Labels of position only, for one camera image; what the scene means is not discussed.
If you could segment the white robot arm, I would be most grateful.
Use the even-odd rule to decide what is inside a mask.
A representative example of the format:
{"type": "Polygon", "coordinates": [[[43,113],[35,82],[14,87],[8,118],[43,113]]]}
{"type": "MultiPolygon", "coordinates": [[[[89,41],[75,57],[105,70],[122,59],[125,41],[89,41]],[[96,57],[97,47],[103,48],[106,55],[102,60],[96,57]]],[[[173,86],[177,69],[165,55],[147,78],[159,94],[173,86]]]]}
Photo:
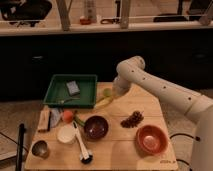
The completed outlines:
{"type": "Polygon", "coordinates": [[[213,98],[147,73],[141,56],[119,62],[116,71],[113,81],[116,97],[125,95],[131,84],[136,84],[196,124],[189,169],[213,171],[213,98]]]}

